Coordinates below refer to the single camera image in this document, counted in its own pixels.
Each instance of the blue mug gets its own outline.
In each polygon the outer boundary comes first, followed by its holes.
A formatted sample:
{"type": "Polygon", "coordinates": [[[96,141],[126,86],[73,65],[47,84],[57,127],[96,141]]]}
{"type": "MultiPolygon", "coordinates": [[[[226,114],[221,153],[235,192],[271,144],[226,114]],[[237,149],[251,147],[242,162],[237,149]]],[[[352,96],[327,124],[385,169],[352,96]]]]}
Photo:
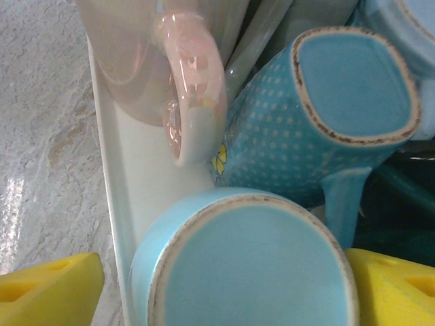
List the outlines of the blue mug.
{"type": "Polygon", "coordinates": [[[435,136],[434,15],[434,0],[361,0],[349,22],[381,34],[403,55],[421,98],[421,125],[415,140],[435,136]]]}
{"type": "Polygon", "coordinates": [[[354,27],[313,29],[265,65],[229,111],[212,160],[218,187],[326,203],[326,225],[351,247],[372,169],[416,131],[419,98],[384,38],[354,27]]]}
{"type": "Polygon", "coordinates": [[[141,326],[356,326],[352,271],[326,227],[254,189],[184,198],[145,233],[130,271],[141,326]]]}

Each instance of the cup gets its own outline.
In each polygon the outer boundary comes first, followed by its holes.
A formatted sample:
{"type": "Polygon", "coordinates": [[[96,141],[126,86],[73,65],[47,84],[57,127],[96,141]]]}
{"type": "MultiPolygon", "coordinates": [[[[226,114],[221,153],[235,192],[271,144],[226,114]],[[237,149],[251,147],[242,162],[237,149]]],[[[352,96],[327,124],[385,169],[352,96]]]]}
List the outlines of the cup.
{"type": "Polygon", "coordinates": [[[435,140],[409,141],[398,148],[391,160],[397,162],[435,161],[435,140]]]}
{"type": "Polygon", "coordinates": [[[421,97],[421,125],[414,140],[435,136],[435,1],[362,0],[349,21],[387,38],[403,55],[421,97]]]}
{"type": "Polygon", "coordinates": [[[358,232],[435,230],[434,163],[387,162],[364,186],[358,232]]]}
{"type": "Polygon", "coordinates": [[[295,0],[258,61],[261,68],[309,29],[344,25],[358,0],[295,0]]]}
{"type": "Polygon", "coordinates": [[[351,27],[300,35],[247,84],[211,161],[217,186],[263,189],[304,207],[352,245],[371,170],[416,131],[414,81],[399,53],[351,27]]]}
{"type": "Polygon", "coordinates": [[[375,230],[356,235],[353,245],[435,267],[435,230],[375,230]]]}
{"type": "Polygon", "coordinates": [[[142,122],[164,125],[177,165],[209,160],[222,140],[227,107],[213,36],[225,60],[248,0],[75,3],[119,106],[142,122]]]}
{"type": "Polygon", "coordinates": [[[228,103],[232,103],[239,93],[240,87],[292,3],[293,0],[268,0],[260,3],[225,71],[228,103]]]}
{"type": "Polygon", "coordinates": [[[138,325],[359,324],[353,274],[331,233],[254,189],[173,205],[145,233],[129,283],[138,325]]]}

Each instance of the flower print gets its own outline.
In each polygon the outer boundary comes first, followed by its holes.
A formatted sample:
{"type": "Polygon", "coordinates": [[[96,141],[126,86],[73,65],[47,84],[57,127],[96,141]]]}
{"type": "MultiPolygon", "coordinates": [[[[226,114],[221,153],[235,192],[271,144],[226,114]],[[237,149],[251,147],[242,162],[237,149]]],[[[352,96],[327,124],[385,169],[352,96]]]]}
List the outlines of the flower print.
{"type": "Polygon", "coordinates": [[[226,148],[225,145],[220,145],[219,153],[211,160],[214,171],[218,175],[222,175],[225,171],[225,163],[226,163],[226,148]]]}

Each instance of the blue polka dot mug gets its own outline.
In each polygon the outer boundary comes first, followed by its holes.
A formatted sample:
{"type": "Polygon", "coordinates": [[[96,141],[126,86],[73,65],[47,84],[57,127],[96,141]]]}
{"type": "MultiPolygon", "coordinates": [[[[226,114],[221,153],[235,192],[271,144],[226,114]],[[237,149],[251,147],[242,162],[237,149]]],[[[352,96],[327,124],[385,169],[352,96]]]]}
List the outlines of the blue polka dot mug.
{"type": "Polygon", "coordinates": [[[325,202],[326,225],[348,248],[367,176],[419,120],[413,79],[388,41],[355,27],[313,29],[236,98],[212,175],[218,187],[325,202]]]}

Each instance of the marble countertop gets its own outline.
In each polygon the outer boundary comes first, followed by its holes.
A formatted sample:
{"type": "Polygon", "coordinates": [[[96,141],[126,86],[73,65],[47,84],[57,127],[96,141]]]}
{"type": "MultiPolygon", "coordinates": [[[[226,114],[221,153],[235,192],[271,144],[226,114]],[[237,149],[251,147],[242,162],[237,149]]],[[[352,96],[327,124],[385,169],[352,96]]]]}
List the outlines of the marble countertop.
{"type": "Polygon", "coordinates": [[[0,2],[0,274],[99,253],[123,325],[85,30],[72,0],[0,2]]]}

